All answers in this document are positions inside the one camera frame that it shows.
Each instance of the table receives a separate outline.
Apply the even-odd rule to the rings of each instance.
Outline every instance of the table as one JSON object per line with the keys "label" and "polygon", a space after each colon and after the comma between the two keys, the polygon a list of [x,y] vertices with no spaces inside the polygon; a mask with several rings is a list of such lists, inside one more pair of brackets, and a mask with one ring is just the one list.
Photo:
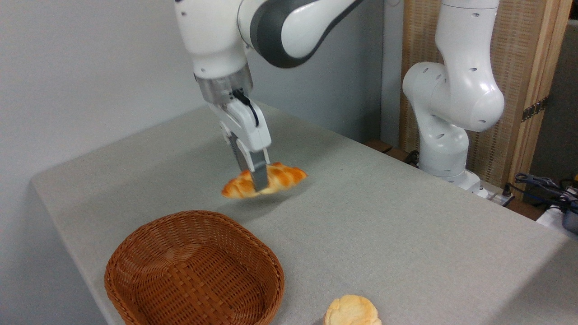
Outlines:
{"label": "table", "polygon": [[181,210],[224,213],[279,258],[273,324],[319,325],[334,298],[368,297],[384,324],[576,324],[578,244],[360,143],[262,105],[272,161],[309,177],[229,200],[238,174],[206,108],[36,175],[33,185],[109,324],[103,275],[137,227]]}

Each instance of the basket rim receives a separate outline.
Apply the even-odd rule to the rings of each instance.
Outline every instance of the basket rim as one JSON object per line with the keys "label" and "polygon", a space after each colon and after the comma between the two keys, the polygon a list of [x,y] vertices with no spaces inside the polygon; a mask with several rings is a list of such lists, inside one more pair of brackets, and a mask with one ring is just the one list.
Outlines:
{"label": "basket rim", "polygon": [[132,233],[130,233],[123,241],[119,244],[119,246],[114,250],[113,254],[111,255],[109,261],[106,264],[105,274],[104,274],[104,281],[105,281],[105,289],[106,294],[113,303],[114,307],[117,309],[117,312],[126,322],[126,324],[148,324],[146,319],[142,319],[139,317],[140,315],[134,315],[129,309],[127,304],[131,304],[132,301],[125,301],[121,298],[118,291],[116,290],[115,282],[113,281],[112,277],[112,268],[114,264],[119,261],[123,253],[126,252],[126,247],[129,246],[130,239],[141,234],[145,229],[154,228],[156,224],[166,222],[168,219],[177,219],[182,217],[183,215],[195,215],[200,217],[214,217],[218,220],[218,222],[227,223],[228,225],[232,226],[232,228],[237,231],[240,235],[242,235],[243,239],[248,240],[249,242],[256,245],[257,249],[261,252],[265,253],[266,256],[271,261],[271,266],[275,270],[275,274],[277,275],[277,290],[276,294],[273,298],[273,304],[270,308],[267,308],[264,313],[261,315],[261,318],[258,322],[254,323],[254,325],[264,325],[270,323],[274,316],[277,314],[277,311],[280,308],[281,302],[283,300],[283,295],[285,291],[285,275],[283,272],[283,268],[279,259],[275,255],[275,253],[269,248],[266,244],[264,244],[260,239],[258,239],[253,233],[249,230],[241,226],[237,221],[233,220],[232,218],[215,211],[209,210],[184,210],[180,212],[176,212],[170,215],[166,215],[160,218],[157,218],[153,221],[150,221],[142,226],[138,227]]}

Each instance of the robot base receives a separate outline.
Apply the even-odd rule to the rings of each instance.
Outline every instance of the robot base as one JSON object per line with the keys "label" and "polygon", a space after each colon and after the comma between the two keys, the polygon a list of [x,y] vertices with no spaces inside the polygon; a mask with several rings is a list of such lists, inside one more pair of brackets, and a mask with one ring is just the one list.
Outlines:
{"label": "robot base", "polygon": [[451,177],[440,177],[448,183],[459,186],[479,197],[487,198],[488,191],[481,185],[480,178],[471,171],[464,170],[462,173]]}

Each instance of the woven basket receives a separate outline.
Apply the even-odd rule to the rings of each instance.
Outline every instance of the woven basket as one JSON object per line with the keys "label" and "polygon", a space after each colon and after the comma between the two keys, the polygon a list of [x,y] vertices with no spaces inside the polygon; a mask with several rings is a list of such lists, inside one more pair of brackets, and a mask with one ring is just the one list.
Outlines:
{"label": "woven basket", "polygon": [[114,251],[109,299],[126,324],[269,324],[284,275],[275,254],[229,217],[184,211],[152,221]]}

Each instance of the wooden panel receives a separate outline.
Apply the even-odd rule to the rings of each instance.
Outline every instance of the wooden panel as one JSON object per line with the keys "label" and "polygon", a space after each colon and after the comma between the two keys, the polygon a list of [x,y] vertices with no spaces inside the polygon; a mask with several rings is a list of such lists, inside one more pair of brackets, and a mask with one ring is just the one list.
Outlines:
{"label": "wooden panel", "polygon": [[[528,164],[533,156],[541,115],[521,123],[526,107],[547,95],[572,0],[501,0],[491,45],[492,69],[504,93],[502,118],[486,132],[469,132],[468,169],[481,179],[503,186],[513,166]],[[440,1],[405,4],[402,73],[420,61],[442,62],[435,47]],[[417,150],[419,134],[413,111],[402,95],[400,147]]]}
{"label": "wooden panel", "polygon": [[[550,93],[571,6],[572,0],[559,0],[544,13],[544,28],[540,34],[538,51],[534,59],[535,71],[532,74],[531,87],[528,89],[526,107],[540,101]],[[513,154],[514,159],[510,170],[507,171],[509,182],[514,181],[517,173],[530,171],[543,116],[542,111],[530,120],[521,123]]]}

